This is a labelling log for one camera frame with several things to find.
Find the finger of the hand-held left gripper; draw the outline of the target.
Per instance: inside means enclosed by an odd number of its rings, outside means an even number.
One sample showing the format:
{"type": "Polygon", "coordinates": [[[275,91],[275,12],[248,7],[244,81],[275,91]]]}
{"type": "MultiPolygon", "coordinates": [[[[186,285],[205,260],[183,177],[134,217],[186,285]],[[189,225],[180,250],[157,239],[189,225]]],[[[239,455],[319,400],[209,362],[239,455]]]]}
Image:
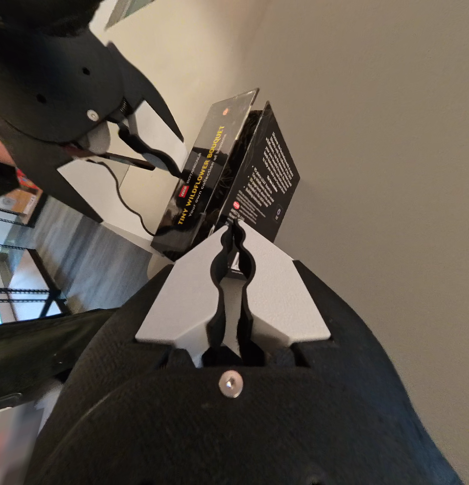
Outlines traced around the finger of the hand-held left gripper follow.
{"type": "Polygon", "coordinates": [[[74,159],[58,172],[104,227],[123,238],[153,238],[141,215],[123,200],[118,179],[105,163],[74,159]]]}
{"type": "Polygon", "coordinates": [[[181,177],[188,157],[187,148],[148,100],[142,100],[118,128],[122,141],[150,165],[175,178],[181,177]]]}

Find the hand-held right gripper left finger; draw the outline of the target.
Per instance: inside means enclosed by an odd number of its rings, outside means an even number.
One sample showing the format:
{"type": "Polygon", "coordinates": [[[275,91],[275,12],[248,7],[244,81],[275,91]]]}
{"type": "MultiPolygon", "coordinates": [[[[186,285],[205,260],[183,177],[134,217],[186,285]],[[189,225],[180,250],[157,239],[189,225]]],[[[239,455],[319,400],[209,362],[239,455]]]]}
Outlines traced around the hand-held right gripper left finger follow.
{"type": "Polygon", "coordinates": [[[135,335],[138,342],[184,349],[196,367],[205,352],[220,347],[226,330],[220,282],[232,239],[232,227],[223,226],[175,262],[135,335]]]}

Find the black lego flower box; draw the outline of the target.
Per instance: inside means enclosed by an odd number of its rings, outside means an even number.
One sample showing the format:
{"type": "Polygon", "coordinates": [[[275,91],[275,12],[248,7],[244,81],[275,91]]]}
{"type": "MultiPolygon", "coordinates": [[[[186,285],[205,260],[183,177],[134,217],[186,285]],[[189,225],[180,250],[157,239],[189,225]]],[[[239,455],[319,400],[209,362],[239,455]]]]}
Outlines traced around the black lego flower box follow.
{"type": "Polygon", "coordinates": [[[274,242],[300,175],[259,89],[214,103],[189,153],[151,247],[171,261],[232,223],[274,242]]]}

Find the person's dark jacket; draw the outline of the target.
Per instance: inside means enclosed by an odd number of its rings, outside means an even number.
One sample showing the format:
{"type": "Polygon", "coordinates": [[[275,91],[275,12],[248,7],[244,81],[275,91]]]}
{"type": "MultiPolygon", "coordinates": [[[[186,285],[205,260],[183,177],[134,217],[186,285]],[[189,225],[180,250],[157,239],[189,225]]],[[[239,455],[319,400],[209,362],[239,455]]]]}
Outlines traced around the person's dark jacket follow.
{"type": "Polygon", "coordinates": [[[116,308],[0,324],[0,399],[72,369],[116,308]]]}

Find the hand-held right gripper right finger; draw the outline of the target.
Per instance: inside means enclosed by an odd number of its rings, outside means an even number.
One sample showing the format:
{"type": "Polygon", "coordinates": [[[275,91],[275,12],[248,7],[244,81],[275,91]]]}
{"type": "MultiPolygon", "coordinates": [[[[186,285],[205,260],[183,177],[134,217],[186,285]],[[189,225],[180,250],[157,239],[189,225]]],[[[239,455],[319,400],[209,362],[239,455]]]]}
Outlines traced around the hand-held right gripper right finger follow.
{"type": "Polygon", "coordinates": [[[331,338],[295,260],[244,221],[233,224],[242,289],[237,341],[243,363],[263,366],[267,356],[293,344],[331,338]]]}

